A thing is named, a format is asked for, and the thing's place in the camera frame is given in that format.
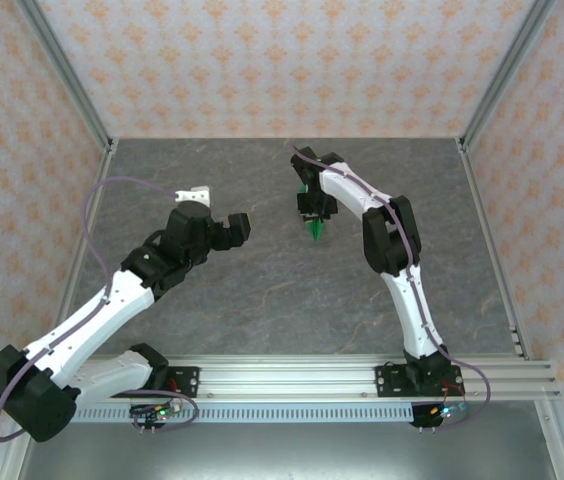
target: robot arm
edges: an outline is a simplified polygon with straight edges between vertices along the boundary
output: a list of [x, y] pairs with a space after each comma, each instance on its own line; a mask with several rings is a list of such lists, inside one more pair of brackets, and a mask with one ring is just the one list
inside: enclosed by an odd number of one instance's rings
[[[435, 344], [446, 351], [442, 338], [433, 325], [422, 288], [419, 257], [422, 245], [410, 202], [403, 196], [391, 197], [377, 191], [358, 177], [335, 153], [318, 159], [307, 147], [293, 156], [291, 164], [306, 186], [306, 192], [298, 194], [298, 209], [305, 221], [322, 222], [329, 219], [337, 213], [338, 201], [361, 220], [364, 255], [369, 266], [380, 274], [388, 286], [402, 326], [407, 360], [406, 379], [418, 394], [439, 395], [443, 382], [448, 378], [455, 379], [457, 370], [441, 355]], [[406, 234], [413, 257], [408, 272], [409, 259], [406, 248], [393, 225], [392, 216], [376, 197], [391, 206]], [[417, 298], [411, 282], [417, 290]], [[428, 326], [431, 336], [427, 334], [425, 325]], [[400, 384], [396, 392], [403, 392], [401, 387]]]
[[[377, 192], [375, 188], [366, 183], [364, 180], [360, 179], [346, 164], [343, 160], [336, 163], [338, 170], [345, 172], [346, 177], [328, 170], [323, 170], [319, 173], [320, 187], [322, 191], [334, 197], [336, 200], [343, 203], [349, 210], [351, 210], [355, 216], [363, 222], [363, 227], [365, 230], [365, 254], [373, 255], [375, 250], [373, 245], [367, 247], [369, 242], [369, 231], [375, 229], [375, 235], [373, 236], [373, 243], [377, 242], [377, 237], [384, 236], [383, 233], [387, 232], [387, 227], [390, 226], [389, 220], [386, 219], [386, 215], [381, 214], [384, 210], [384, 206], [378, 200], [374, 199], [371, 195], [366, 193], [357, 184], [352, 182], [349, 177], [357, 177], [360, 181], [367, 185], [369, 190], [375, 191], [375, 195], [383, 198], [386, 202], [391, 203], [392, 198], [381, 192]], [[394, 208], [398, 208], [402, 217], [408, 215], [409, 218], [413, 218], [413, 213], [411, 206], [404, 197], [401, 197], [403, 201], [393, 202]], [[421, 250], [419, 236], [417, 235], [417, 230], [415, 229], [415, 220], [412, 221], [413, 232], [412, 237], [415, 239], [416, 248], [414, 251]], [[375, 265], [380, 264], [377, 260], [374, 262]], [[379, 268], [374, 268], [375, 271], [380, 270], [380, 276], [382, 280], [389, 287], [391, 292], [391, 297], [393, 298], [393, 303], [398, 312], [398, 317], [400, 318], [400, 324], [402, 325], [402, 333], [404, 335], [404, 350], [409, 353], [414, 358], [420, 358], [422, 356], [429, 356], [437, 352], [437, 348], [431, 342], [426, 331], [424, 330], [424, 324], [428, 323], [431, 328], [431, 332], [435, 335], [435, 339], [438, 344], [442, 343], [437, 330], [433, 326], [433, 320], [431, 318], [431, 313], [429, 312], [429, 307], [426, 303], [426, 298], [424, 297], [424, 291], [422, 290], [422, 282], [420, 280], [420, 266], [414, 265], [411, 269], [411, 275], [414, 278], [415, 284], [418, 288], [418, 293], [422, 299], [424, 313], [426, 315], [426, 322], [422, 321], [418, 305], [415, 299], [415, 294], [410, 288], [406, 276], [405, 269], [398, 269], [393, 267], [393, 272], [388, 273], [384, 271], [384, 266], [379, 265]]]
[[105, 289], [23, 351], [11, 345], [0, 351], [1, 397], [23, 365], [48, 350], [26, 372], [4, 405], [4, 410], [36, 441], [57, 435], [78, 408], [128, 390], [161, 388], [168, 361], [145, 344], [135, 345], [108, 362], [82, 365], [122, 325], [184, 281], [194, 266], [206, 262], [210, 250], [240, 247], [249, 238], [245, 213], [229, 215], [228, 227], [212, 220], [208, 188], [177, 193], [178, 205], [171, 211], [166, 228], [150, 235], [122, 262], [113, 275], [105, 305], [89, 322], [54, 344], [56, 338], [94, 311]]

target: floor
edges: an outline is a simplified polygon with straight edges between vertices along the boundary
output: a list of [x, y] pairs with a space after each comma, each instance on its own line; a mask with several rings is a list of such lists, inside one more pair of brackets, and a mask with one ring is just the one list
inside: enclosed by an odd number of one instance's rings
[[[212, 188], [213, 217], [248, 212], [249, 241], [211, 252], [99, 353], [147, 342], [165, 355], [399, 353], [386, 286], [367, 265], [362, 228], [343, 207], [314, 242], [296, 210], [292, 146], [334, 151], [379, 190], [407, 196], [422, 239], [427, 300], [453, 353], [513, 353], [509, 323], [464, 169], [452, 139], [122, 140], [109, 174], [165, 187]], [[116, 265], [173, 204], [133, 185], [107, 187], [94, 238]], [[90, 255], [73, 307], [103, 284]]]
[[494, 403], [435, 435], [407, 424], [197, 424], [139, 436], [130, 425], [70, 425], [31, 443], [20, 480], [555, 479], [533, 403]]

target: wall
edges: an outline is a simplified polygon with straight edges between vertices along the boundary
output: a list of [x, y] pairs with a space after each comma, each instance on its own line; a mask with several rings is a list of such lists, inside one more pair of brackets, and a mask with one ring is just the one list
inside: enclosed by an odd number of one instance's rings
[[54, 320], [100, 158], [15, 2], [0, 1], [0, 349]]
[[533, 354], [564, 382], [564, 0], [471, 153]]
[[123, 137], [457, 136], [532, 0], [42, 0]]

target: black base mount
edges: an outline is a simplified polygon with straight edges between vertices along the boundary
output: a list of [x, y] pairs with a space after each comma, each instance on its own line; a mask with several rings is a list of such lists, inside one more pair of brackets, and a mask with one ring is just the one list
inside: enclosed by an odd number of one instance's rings
[[[462, 371], [452, 365], [440, 352], [428, 357], [415, 358], [404, 353], [406, 363], [387, 362], [375, 367], [375, 387], [378, 397], [446, 397], [464, 396]], [[444, 417], [443, 402], [413, 405], [411, 425], [421, 428], [438, 427]]]
[[[152, 390], [166, 390], [181, 393], [190, 398], [198, 396], [198, 386], [200, 384], [200, 367], [168, 367], [164, 382], [152, 387]], [[155, 398], [156, 395], [136, 395], [125, 393], [115, 395], [123, 398]]]
[[[15, 374], [27, 363], [26, 352], [7, 345], [0, 351], [0, 397]], [[16, 385], [4, 410], [36, 442], [44, 442], [66, 427], [76, 410], [77, 388], [58, 387], [50, 371], [33, 365]]]

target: purple cable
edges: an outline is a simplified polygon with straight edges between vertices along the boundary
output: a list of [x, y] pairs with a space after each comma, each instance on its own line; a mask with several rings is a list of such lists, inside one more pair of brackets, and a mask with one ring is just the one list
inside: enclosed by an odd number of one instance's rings
[[[181, 423], [176, 423], [173, 425], [168, 425], [168, 426], [164, 426], [162, 428], [159, 428], [157, 430], [155, 430], [155, 433], [161, 433], [161, 432], [172, 432], [173, 430], [179, 430], [181, 428], [184, 428], [188, 425], [191, 425], [196, 418], [198, 418], [198, 416], [200, 415], [200, 407], [198, 407], [198, 404], [195, 403], [195, 401], [191, 398], [191, 397], [187, 397], [186, 395], [182, 394], [182, 393], [177, 393], [177, 392], [169, 392], [168, 390], [133, 390], [130, 392], [124, 392], [126, 394], [144, 394], [144, 395], [165, 395], [167, 397], [171, 397], [171, 398], [181, 398], [182, 400], [187, 401], [188, 403], [191, 404], [191, 406], [193, 407], [193, 415], [191, 416], [191, 418], [189, 418], [188, 420], [185, 420], [184, 422]], [[137, 418], [133, 418], [133, 426], [136, 428], [136, 430], [141, 430], [141, 426], [138, 423], [138, 419]]]
[[[55, 340], [53, 340], [49, 344], [49, 347], [51, 347], [51, 350], [53, 348], [57, 347], [60, 343], [62, 343], [67, 338], [69, 338], [75, 332], [77, 332], [80, 328], [82, 328], [84, 325], [86, 325], [89, 321], [91, 321], [91, 319], [93, 319], [93, 317], [95, 317], [100, 312], [100, 310], [102, 310], [104, 305], [106, 305], [107, 298], [109, 297], [109, 294], [111, 293], [111, 289], [113, 288], [113, 278], [112, 278], [112, 275], [109, 271], [109, 267], [106, 264], [106, 261], [104, 260], [102, 255], [100, 254], [99, 250], [95, 246], [93, 239], [91, 238], [91, 234], [89, 232], [89, 226], [88, 226], [89, 221], [88, 221], [87, 210], [88, 210], [88, 205], [89, 205], [89, 201], [91, 200], [91, 197], [95, 194], [95, 192], [98, 191], [99, 188], [101, 188], [103, 185], [106, 185], [107, 183], [116, 183], [116, 182], [137, 183], [139, 185], [143, 185], [143, 186], [148, 187], [150, 189], [157, 190], [158, 192], [163, 193], [163, 194], [165, 194], [169, 197], [177, 198], [177, 194], [175, 192], [169, 191], [165, 188], [162, 188], [162, 187], [157, 186], [157, 185], [153, 185], [152, 183], [149, 183], [149, 182], [146, 182], [144, 180], [140, 180], [139, 178], [134, 178], [134, 177], [123, 177], [123, 176], [109, 177], [109, 178], [105, 178], [104, 180], [99, 181], [98, 183], [93, 185], [93, 187], [91, 187], [91, 189], [88, 191], [88, 193], [84, 197], [84, 202], [82, 202], [82, 234], [84, 235], [84, 239], [86, 240], [86, 243], [89, 246], [91, 253], [93, 254], [95, 259], [97, 260], [100, 267], [102, 267], [102, 271], [104, 272], [104, 275], [105, 275], [105, 278], [106, 278], [106, 285], [104, 287], [104, 296], [102, 297], [100, 302], [96, 305], [96, 307], [93, 309], [93, 311], [91, 311], [91, 313], [89, 313], [86, 317], [84, 317], [82, 320], [80, 320], [78, 323], [76, 323], [73, 327], [68, 329], [66, 332], [64, 332], [62, 335], [57, 337]], [[33, 357], [31, 357], [31, 359], [29, 361], [27, 361], [22, 366], [22, 368], [20, 370], [18, 370], [17, 373], [13, 376], [11, 381], [7, 384], [6, 388], [4, 389], [4, 392], [2, 392], [2, 395], [0, 395], [0, 416], [2, 415], [2, 411], [4, 410], [4, 405], [6, 404], [7, 399], [9, 398], [11, 393], [13, 392], [13, 390], [14, 390], [15, 386], [18, 384], [18, 382], [22, 379], [22, 377], [26, 374], [26, 372], [28, 372], [31, 369], [31, 367], [33, 365], [35, 365], [36, 362], [38, 362], [38, 360], [40, 360], [44, 355], [49, 353], [51, 350], [49, 350], [48, 348], [43, 348], [42, 350], [40, 350], [37, 354], [35, 354]], [[21, 429], [21, 430], [18, 430], [16, 432], [10, 434], [10, 435], [6, 435], [4, 437], [0, 435], [0, 443], [13, 440], [14, 438], [19, 437], [23, 433], [24, 433], [24, 430]]]
[[364, 190], [373, 199], [379, 201], [387, 209], [387, 211], [389, 212], [389, 215], [391, 215], [391, 219], [393, 220], [393, 223], [395, 224], [395, 226], [398, 229], [398, 232], [400, 234], [400, 239], [402, 240], [402, 243], [404, 244], [404, 249], [406, 250], [406, 254], [407, 254], [407, 257], [408, 257], [408, 262], [407, 262], [407, 266], [406, 266], [407, 278], [409, 280], [409, 284], [411, 285], [411, 288], [413, 289], [413, 294], [415, 295], [415, 301], [418, 304], [418, 310], [420, 312], [420, 316], [422, 317], [422, 321], [425, 322], [424, 323], [424, 330], [426, 331], [426, 334], [429, 337], [429, 340], [431, 340], [431, 343], [433, 343], [435, 348], [438, 349], [438, 352], [440, 352], [440, 354], [444, 358], [446, 358], [449, 362], [455, 363], [456, 365], [460, 365], [461, 367], [466, 367], [470, 370], [473, 370], [475, 373], [477, 373], [482, 378], [482, 380], [484, 381], [484, 386], [486, 388], [486, 397], [484, 399], [484, 403], [482, 404], [480, 409], [477, 412], [475, 412], [475, 414], [471, 415], [470, 417], [466, 417], [459, 422], [452, 423], [450, 425], [443, 425], [443, 426], [437, 428], [437, 430], [448, 430], [448, 429], [451, 429], [451, 428], [455, 428], [459, 425], [465, 425], [468, 422], [474, 421], [477, 417], [479, 417], [484, 412], [486, 407], [488, 407], [489, 403], [491, 402], [491, 383], [489, 382], [489, 379], [484, 374], [484, 372], [482, 370], [480, 370], [478, 367], [476, 367], [475, 365], [471, 365], [469, 363], [463, 362], [461, 360], [457, 360], [456, 358], [453, 358], [451, 355], [449, 355], [447, 352], [445, 352], [444, 349], [440, 346], [440, 344], [435, 340], [433, 333], [431, 333], [431, 330], [429, 329], [428, 323], [426, 323], [426, 316], [424, 314], [424, 306], [422, 305], [422, 300], [420, 299], [420, 294], [419, 294], [419, 292], [418, 292], [418, 290], [415, 286], [415, 282], [413, 281], [414, 280], [413, 275], [411, 274], [411, 267], [413, 266], [413, 251], [411, 250], [411, 245], [409, 244], [409, 241], [406, 237], [406, 232], [404, 231], [404, 228], [402, 227], [402, 224], [400, 223], [398, 216], [395, 213], [395, 210], [393, 210], [393, 207], [391, 207], [391, 204], [389, 202], [385, 201], [383, 198], [381, 198], [377, 195], [374, 195], [373, 190], [371, 190], [366, 185], [366, 183], [364, 183], [362, 180], [360, 180], [356, 175], [349, 175], [348, 173], [343, 172], [341, 170], [338, 170], [337, 168], [335, 168], [331, 165], [327, 165], [327, 164], [319, 162], [317, 160], [313, 160], [312, 158], [309, 158], [306, 155], [302, 154], [300, 152], [300, 150], [295, 146], [293, 147], [293, 149], [295, 150], [296, 155], [298, 157], [300, 157], [302, 160], [305, 160], [312, 165], [323, 168], [323, 169], [328, 170], [330, 172], [337, 173], [338, 175], [341, 175], [344, 178], [347, 178], [347, 179], [353, 181], [356, 185], [358, 185], [362, 190]]

